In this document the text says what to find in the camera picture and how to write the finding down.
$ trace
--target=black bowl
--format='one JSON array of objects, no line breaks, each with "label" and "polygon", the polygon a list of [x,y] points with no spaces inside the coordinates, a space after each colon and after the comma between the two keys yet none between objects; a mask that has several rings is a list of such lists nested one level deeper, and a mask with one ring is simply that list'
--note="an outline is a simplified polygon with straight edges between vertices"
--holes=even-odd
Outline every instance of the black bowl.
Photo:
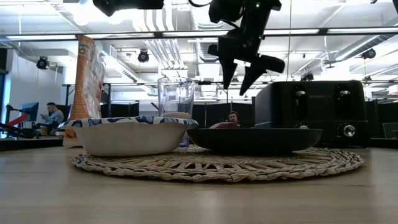
[{"label": "black bowl", "polygon": [[320,129],[237,128],[190,129],[190,139],[212,152],[236,155],[286,156],[293,151],[314,146],[322,135]]}]

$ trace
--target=desk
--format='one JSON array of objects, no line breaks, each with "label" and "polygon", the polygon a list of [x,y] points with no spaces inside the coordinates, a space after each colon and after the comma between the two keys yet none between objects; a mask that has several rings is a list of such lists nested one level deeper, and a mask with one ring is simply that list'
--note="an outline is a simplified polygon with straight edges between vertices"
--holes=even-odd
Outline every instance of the desk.
[{"label": "desk", "polygon": [[0,223],[397,223],[398,151],[350,151],[363,167],[262,184],[107,177],[70,165],[82,149],[0,152]]}]

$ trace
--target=woven placemat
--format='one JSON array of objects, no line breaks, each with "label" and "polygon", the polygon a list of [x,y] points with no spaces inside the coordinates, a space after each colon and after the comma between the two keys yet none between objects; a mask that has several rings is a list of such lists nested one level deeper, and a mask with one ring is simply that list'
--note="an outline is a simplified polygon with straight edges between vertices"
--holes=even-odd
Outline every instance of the woven placemat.
[{"label": "woven placemat", "polygon": [[338,149],[306,149],[290,157],[217,156],[207,149],[191,147],[171,153],[139,157],[97,157],[80,154],[72,164],[87,171],[124,177],[152,177],[163,180],[301,179],[335,175],[358,168],[359,155]]}]

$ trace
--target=white bowl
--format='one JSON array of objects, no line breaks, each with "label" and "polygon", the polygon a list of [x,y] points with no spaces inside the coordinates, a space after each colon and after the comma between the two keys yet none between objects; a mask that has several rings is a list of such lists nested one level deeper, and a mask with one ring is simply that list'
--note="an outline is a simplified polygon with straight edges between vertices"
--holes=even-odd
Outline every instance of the white bowl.
[{"label": "white bowl", "polygon": [[192,119],[138,116],[67,121],[58,128],[73,129],[84,149],[96,156],[142,156],[171,152],[187,129],[198,126]]}]

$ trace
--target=snack bag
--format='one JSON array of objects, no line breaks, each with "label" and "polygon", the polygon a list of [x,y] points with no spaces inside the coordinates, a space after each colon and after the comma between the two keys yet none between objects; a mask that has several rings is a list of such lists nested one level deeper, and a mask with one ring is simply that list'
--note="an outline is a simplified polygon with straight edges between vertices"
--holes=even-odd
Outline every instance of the snack bag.
[{"label": "snack bag", "polygon": [[[75,82],[75,98],[68,120],[101,118],[101,91],[105,63],[94,41],[84,35],[78,37],[79,53]],[[65,130],[64,146],[81,146],[73,130]]]}]

